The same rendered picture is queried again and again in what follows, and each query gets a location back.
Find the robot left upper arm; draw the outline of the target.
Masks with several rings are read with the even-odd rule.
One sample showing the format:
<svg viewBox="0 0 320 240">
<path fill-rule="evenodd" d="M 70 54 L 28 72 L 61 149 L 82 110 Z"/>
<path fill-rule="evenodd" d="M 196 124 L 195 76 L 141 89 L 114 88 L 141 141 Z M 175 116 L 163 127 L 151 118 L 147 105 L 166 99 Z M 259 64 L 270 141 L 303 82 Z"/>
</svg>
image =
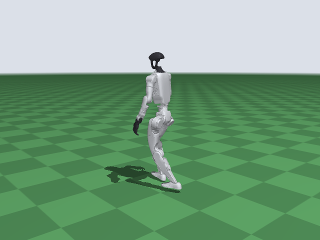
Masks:
<svg viewBox="0 0 320 240">
<path fill-rule="evenodd" d="M 153 95 L 153 89 L 154 89 L 154 84 L 156 83 L 157 79 L 156 79 L 156 74 L 152 74 L 146 77 L 146 95 L 147 96 L 147 104 L 150 104 L 153 99 L 152 99 L 152 95 Z"/>
</svg>

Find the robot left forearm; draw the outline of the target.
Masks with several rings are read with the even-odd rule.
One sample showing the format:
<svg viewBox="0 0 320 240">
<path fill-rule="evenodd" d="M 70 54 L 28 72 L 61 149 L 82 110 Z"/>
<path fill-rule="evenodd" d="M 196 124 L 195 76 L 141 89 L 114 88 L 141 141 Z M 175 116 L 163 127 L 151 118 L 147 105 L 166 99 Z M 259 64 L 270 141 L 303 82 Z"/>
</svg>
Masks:
<svg viewBox="0 0 320 240">
<path fill-rule="evenodd" d="M 147 109 L 149 108 L 149 105 L 147 105 L 147 96 L 144 96 L 142 99 L 142 104 L 141 104 L 141 108 L 140 111 L 138 113 L 138 115 L 136 116 L 136 119 L 139 121 L 139 118 L 142 118 L 142 121 L 144 119 L 144 116 L 146 115 Z"/>
</svg>

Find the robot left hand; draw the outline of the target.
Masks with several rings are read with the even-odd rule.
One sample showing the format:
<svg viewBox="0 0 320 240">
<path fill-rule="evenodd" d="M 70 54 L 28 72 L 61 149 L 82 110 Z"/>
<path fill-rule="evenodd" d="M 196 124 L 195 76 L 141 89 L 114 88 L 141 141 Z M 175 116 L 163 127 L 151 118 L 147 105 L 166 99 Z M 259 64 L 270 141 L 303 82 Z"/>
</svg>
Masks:
<svg viewBox="0 0 320 240">
<path fill-rule="evenodd" d="M 143 118 L 139 118 L 139 120 L 135 120 L 135 123 L 133 125 L 133 132 L 139 136 L 139 134 L 137 133 L 138 128 L 139 128 L 139 124 L 142 122 Z"/>
</svg>

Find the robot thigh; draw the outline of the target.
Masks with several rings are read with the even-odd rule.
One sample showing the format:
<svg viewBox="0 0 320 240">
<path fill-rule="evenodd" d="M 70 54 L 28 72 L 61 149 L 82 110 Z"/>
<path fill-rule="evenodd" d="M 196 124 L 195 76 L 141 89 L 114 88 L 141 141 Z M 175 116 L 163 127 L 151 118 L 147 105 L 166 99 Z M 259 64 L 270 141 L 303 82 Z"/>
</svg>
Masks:
<svg viewBox="0 0 320 240">
<path fill-rule="evenodd" d="M 164 152 L 161 149 L 158 149 L 158 143 L 159 143 L 159 130 L 163 125 L 163 117 L 162 116 L 156 116 L 154 118 L 151 118 L 148 123 L 148 129 L 147 129 L 147 139 L 148 139 L 148 145 L 151 151 L 151 154 L 153 156 L 154 152 L 159 152 L 164 157 Z"/>
<path fill-rule="evenodd" d="M 170 123 L 163 124 L 161 128 L 158 128 L 158 131 L 159 131 L 158 149 L 160 149 L 161 146 L 162 146 L 162 143 L 161 143 L 161 141 L 160 141 L 161 137 L 164 135 L 164 133 L 166 132 L 167 128 L 168 128 L 169 126 L 171 126 L 173 123 L 174 123 L 174 119 L 173 119 L 172 116 L 171 116 L 171 121 L 170 121 Z"/>
</svg>

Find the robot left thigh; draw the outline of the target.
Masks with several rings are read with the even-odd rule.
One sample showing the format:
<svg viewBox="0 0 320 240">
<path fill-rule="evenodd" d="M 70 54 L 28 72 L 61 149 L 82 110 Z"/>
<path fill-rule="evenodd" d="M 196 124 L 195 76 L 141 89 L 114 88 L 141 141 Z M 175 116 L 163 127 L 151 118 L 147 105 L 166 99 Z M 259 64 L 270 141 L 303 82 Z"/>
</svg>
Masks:
<svg viewBox="0 0 320 240">
<path fill-rule="evenodd" d="M 147 139 L 148 139 L 148 145 L 151 151 L 151 154 L 153 156 L 154 152 L 159 152 L 164 157 L 164 152 L 161 149 L 158 149 L 158 143 L 159 143 L 159 130 L 163 125 L 163 117 L 162 116 L 156 116 L 154 118 L 151 118 L 148 123 L 148 129 L 147 129 Z"/>
</svg>

